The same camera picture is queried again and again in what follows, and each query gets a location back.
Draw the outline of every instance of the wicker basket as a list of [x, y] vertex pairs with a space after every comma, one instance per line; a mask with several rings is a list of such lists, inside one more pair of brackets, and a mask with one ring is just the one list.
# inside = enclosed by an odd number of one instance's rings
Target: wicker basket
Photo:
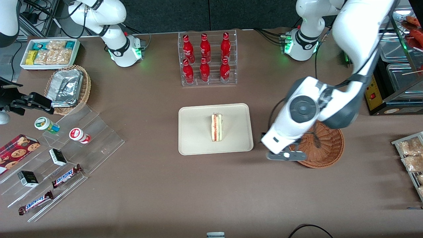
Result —
[[[87, 103], [88, 97], [90, 96], [91, 79], [90, 79], [90, 76], [88, 75], [87, 71], [85, 71], [84, 68], [82, 68], [81, 66], [78, 66], [78, 65], [72, 65], [72, 66], [69, 66], [69, 67], [66, 67], [66, 68], [63, 68], [63, 69], [59, 69], [58, 71], [71, 70], [71, 69], [77, 69], [84, 74], [84, 78], [82, 80], [80, 96], [79, 96], [79, 99], [78, 99], [78, 104], [75, 107], [72, 107], [72, 108], [55, 108], [54, 114], [59, 114], [59, 115], [63, 115], [63, 116], [67, 115], [74, 108], [79, 108], [78, 105]], [[47, 96], [47, 92], [49, 90], [50, 83], [52, 81], [53, 75], [50, 77], [50, 80], [47, 83], [47, 87], [44, 90], [44, 96]]]
[[[298, 162], [315, 169], [327, 168], [335, 164], [344, 151], [344, 138], [341, 130], [329, 129], [325, 124], [316, 121], [310, 131], [314, 131], [319, 138], [320, 148], [316, 147], [313, 134], [304, 134], [299, 144], [299, 150], [306, 153], [307, 159]], [[289, 149], [295, 150], [295, 146], [291, 145]]]

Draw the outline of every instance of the red bottle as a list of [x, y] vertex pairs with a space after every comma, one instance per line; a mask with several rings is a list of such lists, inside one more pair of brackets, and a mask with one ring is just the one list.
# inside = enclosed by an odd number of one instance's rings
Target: red bottle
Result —
[[222, 65], [220, 66], [220, 81], [227, 83], [229, 81], [229, 71], [231, 68], [228, 65], [228, 58], [223, 58]]
[[201, 80], [207, 83], [210, 80], [210, 66], [206, 58], [201, 58], [200, 72]]
[[231, 61], [231, 42], [229, 41], [229, 33], [223, 33], [223, 41], [220, 44], [220, 50], [222, 51], [221, 60], [228, 58]]
[[207, 34], [201, 34], [201, 57], [206, 58], [207, 62], [209, 63], [212, 60], [212, 52], [210, 48], [210, 43], [207, 40]]
[[192, 47], [192, 44], [190, 42], [190, 38], [188, 35], [184, 35], [184, 55], [189, 60], [190, 64], [193, 64], [195, 62], [195, 56], [194, 56], [194, 48]]
[[187, 59], [184, 59], [183, 63], [184, 63], [184, 67], [182, 71], [184, 72], [185, 81], [187, 82], [187, 84], [193, 84], [194, 70], [192, 69], [190, 62]]

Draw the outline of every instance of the table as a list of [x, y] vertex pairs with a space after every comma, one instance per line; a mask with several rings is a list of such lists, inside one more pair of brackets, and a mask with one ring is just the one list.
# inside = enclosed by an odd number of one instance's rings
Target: table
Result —
[[[153, 35], [145, 60], [129, 68], [111, 61], [100, 38], [81, 38], [76, 64], [92, 80], [88, 104], [127, 142], [35, 223], [0, 201], [1, 237], [197, 238], [210, 231], [228, 238], [287, 237], [303, 223], [334, 237], [422, 237], [423, 212], [405, 209], [421, 202], [390, 144], [422, 131], [422, 117], [370, 117], [363, 102], [356, 122], [343, 129], [345, 152], [334, 166], [269, 161], [258, 143], [269, 113], [295, 80], [314, 75], [314, 60], [294, 61], [258, 33], [237, 32], [238, 84], [195, 89], [181, 87], [176, 33]], [[319, 79], [336, 84], [347, 78], [352, 69], [342, 58], [329, 38], [317, 57]], [[51, 73], [22, 70], [20, 91], [42, 94]], [[181, 107], [239, 102], [250, 108], [253, 150], [178, 153]], [[45, 114], [11, 114], [0, 127], [0, 144], [19, 133], [40, 136], [33, 126], [39, 116]], [[302, 232], [325, 237], [312, 228]]]

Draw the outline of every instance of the dark wall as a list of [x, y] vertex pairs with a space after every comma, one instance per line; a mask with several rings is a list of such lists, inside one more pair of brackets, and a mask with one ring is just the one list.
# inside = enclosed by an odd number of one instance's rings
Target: dark wall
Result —
[[297, 0], [121, 1], [125, 23], [143, 33], [291, 27], [299, 19]]

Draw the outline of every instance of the foil container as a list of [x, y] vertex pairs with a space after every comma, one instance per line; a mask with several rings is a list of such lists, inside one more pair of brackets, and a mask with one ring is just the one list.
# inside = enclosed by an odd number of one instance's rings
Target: foil container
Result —
[[47, 92], [47, 98], [52, 101], [52, 107], [76, 106], [83, 78], [83, 73], [77, 69], [56, 72]]

